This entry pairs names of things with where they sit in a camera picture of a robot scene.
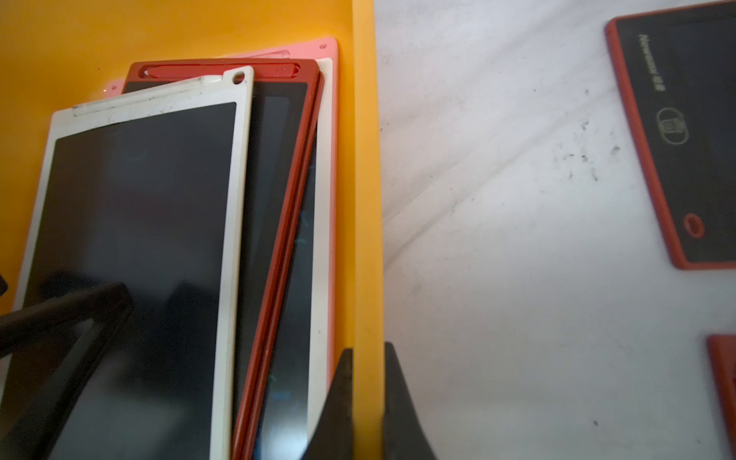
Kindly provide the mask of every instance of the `white frame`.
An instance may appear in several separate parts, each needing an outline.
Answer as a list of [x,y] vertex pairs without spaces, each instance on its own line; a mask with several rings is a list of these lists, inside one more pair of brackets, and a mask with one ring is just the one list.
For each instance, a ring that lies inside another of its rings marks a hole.
[[[242,81],[236,82],[236,75],[242,77]],[[233,132],[233,150],[230,159],[230,176],[228,179],[217,315],[210,426],[210,460],[230,460],[238,268],[240,264],[245,166],[250,130],[253,79],[253,68],[245,66],[226,71],[223,75],[207,75],[188,79],[110,99],[77,105],[71,109],[54,113],[49,129],[49,139],[46,143],[46,154],[41,166],[38,194],[25,256],[18,277],[18,293],[13,304],[14,311],[23,306],[38,239],[46,189],[49,184],[54,147],[58,138],[161,113],[172,113],[196,107],[235,102],[237,106]],[[4,382],[5,375],[2,375],[0,383],[3,387]],[[0,388],[0,398],[2,398],[2,389]]]
[[309,322],[309,377],[307,388],[307,441],[319,422],[330,387],[330,260],[332,248],[332,105],[333,61],[316,60],[325,79],[317,119],[316,171],[314,184],[314,242],[312,252],[312,298]]

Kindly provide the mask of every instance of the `white surface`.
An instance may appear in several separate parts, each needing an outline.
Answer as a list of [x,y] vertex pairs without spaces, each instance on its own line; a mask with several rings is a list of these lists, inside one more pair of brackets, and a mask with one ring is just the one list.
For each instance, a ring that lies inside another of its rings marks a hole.
[[729,458],[604,26],[691,1],[376,0],[386,339],[440,459]]
[[[234,83],[233,79],[237,74],[244,75],[240,83]],[[149,88],[114,98],[77,105],[73,108],[54,113],[51,127],[49,128],[46,153],[41,167],[38,193],[31,220],[24,262],[18,281],[18,293],[13,305],[13,310],[18,310],[23,306],[57,139],[109,124],[146,118],[161,113],[172,113],[195,107],[236,102],[233,150],[230,160],[227,207],[224,217],[224,241],[213,372],[210,460],[229,460],[230,458],[235,321],[239,273],[239,258],[236,258],[235,255],[240,254],[245,166],[249,133],[247,128],[250,126],[252,94],[253,68],[240,67],[226,71],[223,75],[207,75],[193,78],[157,88]],[[0,369],[3,372],[1,379],[3,388],[8,365],[9,361],[6,360],[3,369]],[[0,389],[0,398],[2,397],[2,389]]]
[[332,223],[332,84],[333,62],[318,59],[325,78],[317,119],[314,179],[314,249],[312,251],[312,309],[309,323],[309,384],[307,395],[307,439],[311,439],[322,413],[329,386],[330,346],[330,224]]

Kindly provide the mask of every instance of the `red frame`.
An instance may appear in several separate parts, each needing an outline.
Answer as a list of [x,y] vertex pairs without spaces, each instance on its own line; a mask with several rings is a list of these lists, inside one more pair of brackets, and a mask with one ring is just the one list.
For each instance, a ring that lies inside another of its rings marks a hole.
[[258,419],[261,416],[263,394],[266,390],[281,303],[289,275],[291,252],[306,184],[311,145],[316,135],[317,113],[322,100],[324,82],[319,66],[314,60],[249,57],[133,63],[125,79],[125,84],[152,80],[176,82],[202,75],[218,74],[242,66],[253,67],[256,82],[301,82],[307,83],[308,88],[294,157],[289,170],[289,179],[286,184],[286,195],[281,208],[274,252],[266,279],[266,289],[261,302],[261,312],[258,315],[258,326],[251,348],[241,404],[238,408],[236,424],[233,427],[233,445],[230,452],[232,459],[250,459],[258,434]]
[[726,434],[736,458],[736,336],[708,337],[708,354],[726,422]]
[[611,60],[613,68],[616,72],[616,80],[618,81],[618,89],[621,93],[623,106],[626,109],[626,118],[629,120],[629,128],[631,135],[634,137],[634,145],[637,147],[639,161],[642,165],[644,178],[646,179],[649,195],[654,204],[654,210],[657,213],[659,227],[662,229],[662,235],[665,237],[665,243],[670,253],[670,259],[674,266],[683,270],[706,270],[706,269],[734,269],[736,262],[690,262],[685,256],[682,249],[680,238],[677,234],[676,223],[672,218],[670,207],[665,198],[665,191],[662,189],[662,183],[659,181],[657,168],[654,165],[654,159],[651,156],[651,150],[646,140],[644,126],[639,115],[637,101],[634,97],[634,89],[629,79],[629,70],[626,68],[626,61],[623,58],[623,48],[618,36],[617,22],[622,19],[639,18],[642,16],[658,15],[661,13],[669,13],[678,10],[691,10],[699,7],[707,7],[714,4],[731,3],[730,1],[717,1],[700,5],[690,5],[688,7],[670,8],[668,10],[651,11],[648,13],[640,13],[635,15],[619,16],[613,18],[606,25],[606,39],[611,52]]

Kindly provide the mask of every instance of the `hanging hole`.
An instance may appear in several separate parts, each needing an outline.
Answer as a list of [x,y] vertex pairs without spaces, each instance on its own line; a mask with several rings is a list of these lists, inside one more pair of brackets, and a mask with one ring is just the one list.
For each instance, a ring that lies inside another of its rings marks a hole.
[[693,238],[702,238],[705,235],[705,225],[703,219],[697,214],[689,213],[684,219],[685,230]]

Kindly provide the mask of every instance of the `yellow surface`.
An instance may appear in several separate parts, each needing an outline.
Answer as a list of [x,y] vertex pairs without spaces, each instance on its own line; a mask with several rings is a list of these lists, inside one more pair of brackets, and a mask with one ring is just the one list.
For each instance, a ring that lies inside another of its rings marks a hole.
[[353,2],[355,58],[355,456],[381,458],[383,419],[383,234],[373,2]]
[[15,296],[52,112],[100,99],[134,61],[222,56],[324,36],[340,46],[335,350],[339,357],[355,348],[355,457],[378,458],[383,280],[370,1],[0,3],[0,273],[11,286],[0,314]]

